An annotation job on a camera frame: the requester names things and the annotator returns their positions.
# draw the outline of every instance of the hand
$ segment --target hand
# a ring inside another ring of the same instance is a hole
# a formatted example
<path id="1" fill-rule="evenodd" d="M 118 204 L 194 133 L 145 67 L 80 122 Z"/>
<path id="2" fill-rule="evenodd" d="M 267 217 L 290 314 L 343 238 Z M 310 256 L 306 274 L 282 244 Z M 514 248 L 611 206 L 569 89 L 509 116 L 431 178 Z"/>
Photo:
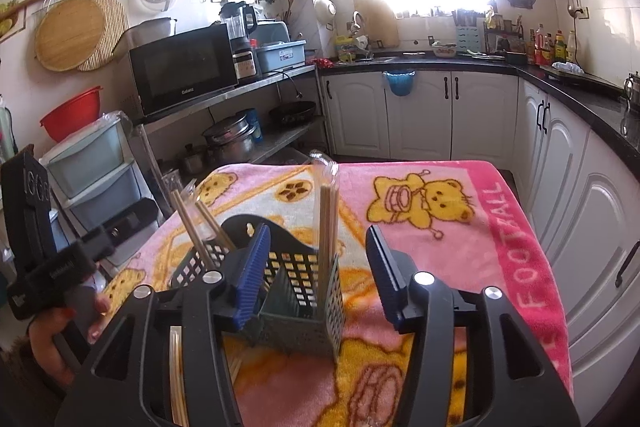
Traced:
<path id="1" fill-rule="evenodd" d="M 109 311 L 110 300 L 106 295 L 96 294 L 95 310 L 100 313 Z M 62 387 L 68 387 L 74 380 L 75 374 L 60 356 L 58 348 L 53 343 L 53 336 L 62 333 L 69 321 L 76 316 L 73 308 L 52 308 L 38 314 L 29 326 L 29 340 L 33 358 L 44 372 Z M 89 328 L 87 341 L 93 344 L 104 328 L 104 316 Z"/>

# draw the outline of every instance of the microwave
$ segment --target microwave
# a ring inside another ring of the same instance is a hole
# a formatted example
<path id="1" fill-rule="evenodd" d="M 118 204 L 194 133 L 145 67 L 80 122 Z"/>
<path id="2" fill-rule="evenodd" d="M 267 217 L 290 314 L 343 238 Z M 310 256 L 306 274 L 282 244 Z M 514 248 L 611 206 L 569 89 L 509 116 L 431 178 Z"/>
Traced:
<path id="1" fill-rule="evenodd" d="M 117 62 L 114 76 L 119 107 L 132 120 L 237 85 L 225 24 L 133 48 Z"/>

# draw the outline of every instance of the silver bolt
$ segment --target silver bolt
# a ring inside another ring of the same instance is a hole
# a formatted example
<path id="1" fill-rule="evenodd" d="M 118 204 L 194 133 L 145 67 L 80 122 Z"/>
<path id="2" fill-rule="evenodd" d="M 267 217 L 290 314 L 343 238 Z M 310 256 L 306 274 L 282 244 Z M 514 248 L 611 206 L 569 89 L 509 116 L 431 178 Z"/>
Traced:
<path id="1" fill-rule="evenodd" d="M 496 288 L 495 286 L 489 286 L 489 288 L 484 289 L 484 294 L 490 299 L 499 299 L 502 297 L 502 290 L 500 288 Z"/>
<path id="2" fill-rule="evenodd" d="M 429 272 L 417 272 L 414 274 L 414 280 L 422 286 L 430 286 L 436 282 L 436 278 Z"/>
<path id="3" fill-rule="evenodd" d="M 144 299 L 149 295 L 151 295 L 151 288 L 149 288 L 149 286 L 147 286 L 146 284 L 138 286 L 135 290 L 133 290 L 133 296 L 136 299 Z"/>
<path id="4" fill-rule="evenodd" d="M 210 272 L 206 272 L 206 274 L 204 274 L 202 276 L 202 280 L 204 282 L 206 282 L 207 284 L 215 284 L 216 282 L 220 281 L 222 279 L 222 273 L 218 272 L 218 271 L 210 271 Z"/>

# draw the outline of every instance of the wall outlet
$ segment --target wall outlet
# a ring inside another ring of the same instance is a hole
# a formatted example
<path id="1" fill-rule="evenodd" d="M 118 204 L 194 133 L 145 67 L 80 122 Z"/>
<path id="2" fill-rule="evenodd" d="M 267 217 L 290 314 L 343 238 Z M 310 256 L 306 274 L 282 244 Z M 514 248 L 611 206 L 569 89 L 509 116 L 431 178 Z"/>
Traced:
<path id="1" fill-rule="evenodd" d="M 589 18 L 589 8 L 586 6 L 580 6 L 578 11 L 575 13 L 575 17 L 577 19 L 588 19 Z"/>

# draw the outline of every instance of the pink blanket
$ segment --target pink blanket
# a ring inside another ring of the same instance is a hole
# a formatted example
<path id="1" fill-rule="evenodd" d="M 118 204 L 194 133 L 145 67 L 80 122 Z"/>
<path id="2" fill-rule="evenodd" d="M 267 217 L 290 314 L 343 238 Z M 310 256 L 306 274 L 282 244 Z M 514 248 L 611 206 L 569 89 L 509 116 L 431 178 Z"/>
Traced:
<path id="1" fill-rule="evenodd" d="M 258 214 L 309 243 L 312 182 L 305 167 L 231 165 L 210 175 L 200 196 L 221 222 L 234 214 Z M 225 343 L 227 356 L 241 359 L 234 387 L 246 426 L 390 425 L 412 338 L 398 335 L 384 318 L 364 251 L 371 223 L 380 225 L 391 248 L 405 251 L 418 269 L 453 288 L 502 288 L 571 390 L 564 312 L 550 266 L 491 164 L 344 164 L 338 253 L 347 323 L 340 357 L 334 364 Z M 124 297 L 116 291 L 140 282 L 164 289 L 191 246 L 185 236 L 174 215 L 111 283 L 113 299 Z M 454 379 L 464 383 L 465 375 L 465 344 L 459 338 Z M 464 387 L 452 389 L 450 425 L 460 421 Z"/>

